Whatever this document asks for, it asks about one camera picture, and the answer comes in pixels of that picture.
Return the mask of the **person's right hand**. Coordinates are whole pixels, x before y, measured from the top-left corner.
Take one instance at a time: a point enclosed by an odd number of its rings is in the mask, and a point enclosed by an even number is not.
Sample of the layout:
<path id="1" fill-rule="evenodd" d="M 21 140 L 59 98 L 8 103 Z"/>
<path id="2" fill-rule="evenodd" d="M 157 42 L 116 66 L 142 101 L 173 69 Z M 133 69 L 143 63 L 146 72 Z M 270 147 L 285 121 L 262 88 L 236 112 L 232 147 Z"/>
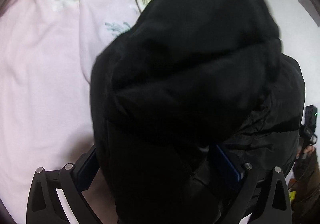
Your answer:
<path id="1" fill-rule="evenodd" d="M 308 145 L 304 150 L 304 155 L 311 155 L 315 151 L 315 147 L 313 145 Z"/>

